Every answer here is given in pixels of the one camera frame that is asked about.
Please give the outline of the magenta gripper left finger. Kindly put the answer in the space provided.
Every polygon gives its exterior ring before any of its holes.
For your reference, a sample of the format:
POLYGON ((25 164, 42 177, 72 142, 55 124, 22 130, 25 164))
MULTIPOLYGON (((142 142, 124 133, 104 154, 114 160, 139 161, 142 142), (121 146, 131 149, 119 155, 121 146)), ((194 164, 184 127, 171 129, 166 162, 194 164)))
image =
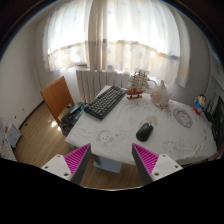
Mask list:
POLYGON ((90 155, 91 144, 86 144, 66 155, 55 155, 42 166, 42 169, 79 185, 90 155))

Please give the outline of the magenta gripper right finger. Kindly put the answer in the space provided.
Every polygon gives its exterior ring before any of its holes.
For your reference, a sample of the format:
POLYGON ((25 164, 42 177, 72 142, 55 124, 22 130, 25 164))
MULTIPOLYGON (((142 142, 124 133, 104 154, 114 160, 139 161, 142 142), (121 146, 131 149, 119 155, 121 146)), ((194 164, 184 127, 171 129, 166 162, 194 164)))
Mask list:
POLYGON ((137 144, 132 144, 132 155, 144 185, 182 169, 182 166, 167 154, 157 155, 137 144))

